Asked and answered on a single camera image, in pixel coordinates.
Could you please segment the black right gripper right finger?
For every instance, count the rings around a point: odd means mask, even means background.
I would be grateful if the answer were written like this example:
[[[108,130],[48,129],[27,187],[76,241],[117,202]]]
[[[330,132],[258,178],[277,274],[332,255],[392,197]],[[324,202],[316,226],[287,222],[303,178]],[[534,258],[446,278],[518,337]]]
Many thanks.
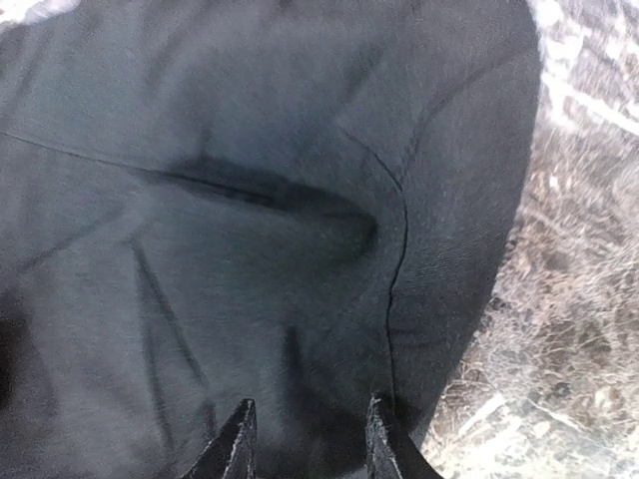
[[[378,393],[371,397],[368,406],[365,441],[369,479],[442,479]]]

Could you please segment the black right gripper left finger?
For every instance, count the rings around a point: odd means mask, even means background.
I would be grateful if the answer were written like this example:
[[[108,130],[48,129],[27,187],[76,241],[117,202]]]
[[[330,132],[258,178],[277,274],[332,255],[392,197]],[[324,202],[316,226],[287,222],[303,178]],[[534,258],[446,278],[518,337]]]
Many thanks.
[[[243,399],[184,479],[255,479],[258,437],[256,405]]]

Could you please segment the black long sleeve shirt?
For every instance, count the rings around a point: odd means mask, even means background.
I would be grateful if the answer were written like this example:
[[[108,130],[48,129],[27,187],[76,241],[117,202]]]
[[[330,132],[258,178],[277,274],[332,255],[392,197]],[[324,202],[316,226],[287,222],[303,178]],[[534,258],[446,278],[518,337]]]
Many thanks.
[[[416,442],[490,299],[538,109],[524,1],[83,1],[1,38],[1,474],[262,478]]]

